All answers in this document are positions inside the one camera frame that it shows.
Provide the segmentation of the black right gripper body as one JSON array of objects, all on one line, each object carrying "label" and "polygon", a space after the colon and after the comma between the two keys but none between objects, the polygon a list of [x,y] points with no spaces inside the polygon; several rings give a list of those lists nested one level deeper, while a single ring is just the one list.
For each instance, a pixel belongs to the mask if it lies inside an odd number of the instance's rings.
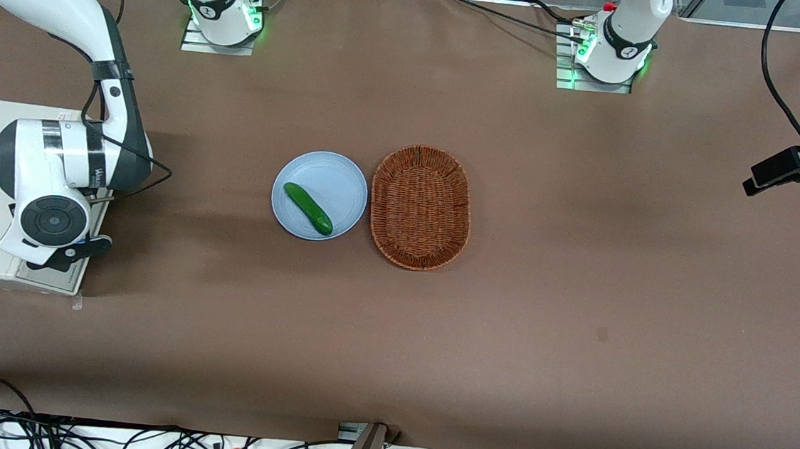
[{"label": "black right gripper body", "polygon": [[101,256],[111,250],[114,241],[108,235],[83,236],[82,241],[59,247],[44,264],[27,263],[32,270],[50,268],[65,273],[74,263],[86,258]]}]

